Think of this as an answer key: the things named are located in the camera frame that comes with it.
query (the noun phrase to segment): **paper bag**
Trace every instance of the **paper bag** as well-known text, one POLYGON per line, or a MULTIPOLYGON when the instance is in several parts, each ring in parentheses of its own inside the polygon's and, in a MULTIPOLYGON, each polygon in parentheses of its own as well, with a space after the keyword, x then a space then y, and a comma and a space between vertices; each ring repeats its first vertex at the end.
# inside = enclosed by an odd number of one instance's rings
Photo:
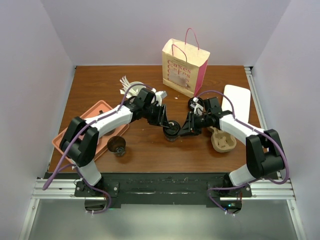
POLYGON ((187 43, 188 28, 184 41, 171 38, 162 49, 163 84, 178 92, 194 97, 204 81, 210 52, 187 43))

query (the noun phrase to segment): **orange plastic tray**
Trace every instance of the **orange plastic tray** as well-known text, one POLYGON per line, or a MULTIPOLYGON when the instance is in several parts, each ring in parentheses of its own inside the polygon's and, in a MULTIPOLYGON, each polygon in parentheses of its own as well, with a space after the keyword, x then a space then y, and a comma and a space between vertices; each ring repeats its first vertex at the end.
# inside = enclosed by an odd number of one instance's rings
MULTIPOLYGON (((108 112, 112 109, 113 108, 109 104, 107 104, 103 100, 100 100, 95 105, 93 105, 88 111, 86 111, 84 114, 82 114, 80 117, 82 119, 92 118, 92 117, 98 116, 100 114, 100 111, 103 111, 105 113, 105 112, 108 112)), ((129 128, 129 124, 124 124, 124 125, 117 127, 113 134, 104 135, 104 136, 100 137, 100 139, 98 140, 98 144, 96 146, 94 160, 97 160, 97 158, 99 158, 105 151, 108 150, 107 143, 110 138, 112 138, 113 136, 121 136, 122 134, 125 133, 125 131, 128 128, 129 128)), ((56 136, 52 140, 52 144, 54 145, 55 149, 57 149, 61 154, 64 154, 64 152, 59 148, 59 145, 60 145, 61 140, 62 140, 66 131, 67 131, 67 129, 64 129, 62 132, 59 133, 58 136, 56 136)), ((66 159, 70 163, 72 163, 70 158, 66 157, 66 159)))

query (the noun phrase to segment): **white wall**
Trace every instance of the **white wall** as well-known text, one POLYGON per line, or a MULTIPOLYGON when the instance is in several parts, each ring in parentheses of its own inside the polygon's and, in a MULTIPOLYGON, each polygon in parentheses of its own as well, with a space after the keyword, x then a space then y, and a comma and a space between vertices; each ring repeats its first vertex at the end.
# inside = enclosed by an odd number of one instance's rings
POLYGON ((39 0, 0 3, 0 239, 18 239, 53 151, 73 65, 39 0))
MULTIPOLYGON (((161 65, 192 27, 210 65, 253 66, 290 0, 41 0, 76 65, 161 65)), ((195 44, 193 36, 189 41, 195 44)))
POLYGON ((299 213, 319 239, 320 1, 292 0, 254 65, 269 128, 279 131, 299 213))

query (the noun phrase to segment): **pink bag handle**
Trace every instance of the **pink bag handle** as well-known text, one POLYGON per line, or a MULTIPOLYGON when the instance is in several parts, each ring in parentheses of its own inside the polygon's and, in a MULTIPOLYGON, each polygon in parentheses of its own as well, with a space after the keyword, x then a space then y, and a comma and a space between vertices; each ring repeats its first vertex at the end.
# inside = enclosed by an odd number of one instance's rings
POLYGON ((175 45, 175 44, 172 44, 172 45, 171 45, 171 48, 172 48, 172 56, 174 55, 174 46, 175 46, 176 48, 178 48, 178 49, 184 54, 184 56, 185 56, 185 61, 188 62, 188 61, 187 61, 187 55, 185 54, 185 52, 182 51, 182 50, 180 49, 180 47, 178 47, 178 46, 175 45))
POLYGON ((195 33, 195 31, 194 31, 191 27, 189 27, 188 30, 187 30, 186 33, 185 33, 184 44, 185 44, 185 45, 187 44, 187 35, 188 35, 189 30, 192 30, 192 32, 193 32, 194 37, 195 37, 195 41, 196 41, 196 44, 198 44, 198 50, 199 50, 199 43, 198 43, 198 40, 197 40, 196 33, 195 33))

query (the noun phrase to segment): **wooden table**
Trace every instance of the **wooden table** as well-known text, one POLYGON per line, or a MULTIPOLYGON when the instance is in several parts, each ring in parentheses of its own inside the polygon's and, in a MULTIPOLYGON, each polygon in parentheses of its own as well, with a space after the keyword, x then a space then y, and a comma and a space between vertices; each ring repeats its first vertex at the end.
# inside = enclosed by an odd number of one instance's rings
MULTIPOLYGON (((165 90, 168 120, 183 125, 188 112, 189 97, 163 85, 162 66, 78 66, 65 107, 60 132, 71 119, 80 116, 99 100, 117 106, 123 95, 119 79, 126 75, 129 82, 143 82, 158 91, 165 90)), ((208 66, 199 93, 206 90, 224 91, 227 84, 249 89, 243 66, 208 66)), ((203 95, 213 97, 213 93, 203 95)), ((251 99, 249 123, 259 127, 257 111, 251 99)), ((151 126, 146 119, 130 124, 124 133, 126 153, 116 157, 105 152, 95 163, 100 172, 231 172, 246 162, 245 146, 237 141, 234 150, 218 153, 211 143, 211 133, 204 129, 199 136, 180 137, 175 142, 165 139, 162 127, 151 126)), ((61 154, 54 150, 48 171, 53 172, 61 154)))

